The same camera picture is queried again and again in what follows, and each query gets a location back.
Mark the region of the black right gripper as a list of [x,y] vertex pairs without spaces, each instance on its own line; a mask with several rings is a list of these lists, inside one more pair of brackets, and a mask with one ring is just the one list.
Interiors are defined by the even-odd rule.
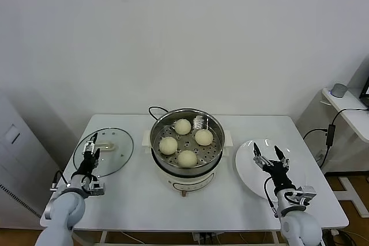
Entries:
[[292,181],[287,176],[288,168],[289,168],[289,159],[286,158],[283,151],[278,148],[277,145],[274,146],[274,150],[276,152],[276,156],[279,161],[269,161],[265,158],[258,147],[258,145],[253,143],[253,160],[260,167],[265,167],[265,172],[270,174],[273,180],[273,184],[275,186],[274,191],[281,191],[292,189],[295,190],[296,187],[293,185]]

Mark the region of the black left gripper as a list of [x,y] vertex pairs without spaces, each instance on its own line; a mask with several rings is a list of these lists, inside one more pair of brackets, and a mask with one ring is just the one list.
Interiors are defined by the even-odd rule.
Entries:
[[92,171],[97,168],[100,158],[100,148],[97,148],[95,151],[97,136],[98,133],[94,133],[85,143],[82,151],[84,159],[80,167],[75,171],[75,175],[90,176]]

